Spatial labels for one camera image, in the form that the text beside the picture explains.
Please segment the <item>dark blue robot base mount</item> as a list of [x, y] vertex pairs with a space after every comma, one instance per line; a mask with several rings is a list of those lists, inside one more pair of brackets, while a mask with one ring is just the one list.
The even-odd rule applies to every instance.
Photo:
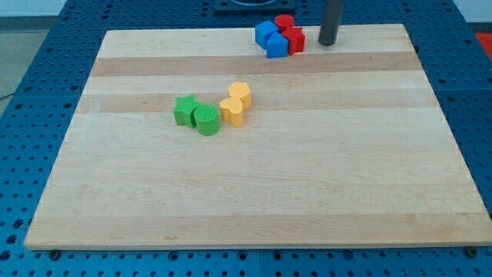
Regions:
[[296, 0], [213, 0], [215, 14], [231, 12], [292, 12]]

